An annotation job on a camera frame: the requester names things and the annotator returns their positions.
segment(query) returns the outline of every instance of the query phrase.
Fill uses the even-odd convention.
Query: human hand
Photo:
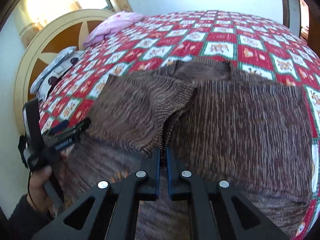
[[[63,153],[60,154],[61,159],[65,160],[67,156]],[[61,185],[61,180],[64,177],[66,167],[63,163],[60,166],[59,171],[59,184]],[[29,205],[36,211],[47,212],[52,206],[52,200],[47,195],[47,192],[44,189],[44,183],[49,179],[52,174],[52,168],[48,165],[39,171],[34,171],[31,174],[29,192],[31,195],[27,195],[27,201]]]

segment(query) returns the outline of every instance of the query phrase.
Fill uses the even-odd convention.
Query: folded clothing
[[[143,18],[144,16],[139,13],[118,12],[100,23],[86,38],[84,46],[87,48],[97,44],[106,38],[106,35],[117,34],[123,29],[140,22]]]
[[[152,148],[162,145],[168,117],[185,111],[195,92],[194,86],[164,76],[109,75],[88,113],[91,125],[87,133],[111,146],[150,157]]]
[[[68,160],[65,196],[73,203],[108,178],[106,165],[114,182],[137,170],[128,158],[140,162],[153,146],[169,145],[204,179],[232,182],[291,236],[311,197],[306,113],[300,88],[250,75],[228,62],[196,59],[110,75],[88,114],[92,125]],[[181,239],[187,239],[185,204],[161,201],[141,205],[136,239],[173,239],[172,225],[179,225]]]
[[[177,63],[171,76],[181,75],[181,66],[204,63],[211,64]],[[227,81],[187,80],[198,94],[176,122],[169,147],[204,179],[230,181],[292,236],[311,200],[312,141],[302,89],[234,67],[220,75]]]

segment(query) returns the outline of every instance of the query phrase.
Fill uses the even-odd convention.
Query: red and white checkered quilt
[[[63,120],[69,120],[70,126],[82,120],[109,74],[156,69],[169,61],[197,56],[228,59],[249,73],[304,87],[313,135],[313,199],[295,237],[302,239],[320,212],[320,59],[273,20],[225,11],[148,17],[87,49],[41,103],[40,128],[44,132]]]

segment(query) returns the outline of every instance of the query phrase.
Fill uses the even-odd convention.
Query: pillow
[[[59,66],[66,58],[68,58],[75,50],[76,46],[71,46],[63,49],[59,52],[59,54],[54,58],[54,60],[47,65],[47,67],[40,73],[40,75],[36,78],[30,88],[31,94],[36,94],[39,87],[41,86],[44,78],[57,66]]]
[[[61,78],[65,72],[67,72],[74,64],[78,62],[79,58],[84,54],[84,52],[84,50],[75,51],[70,57],[65,59],[59,66],[47,74],[36,95],[38,100],[46,101],[49,92],[51,92],[51,90],[57,84],[59,78]]]

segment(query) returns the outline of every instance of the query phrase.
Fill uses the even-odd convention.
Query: bed headboard
[[[34,80],[62,49],[77,46],[77,50],[83,50],[87,35],[113,14],[99,9],[73,11],[55,19],[34,37],[22,57],[14,86],[14,111],[21,134],[25,132],[22,108],[34,97],[29,92]]]

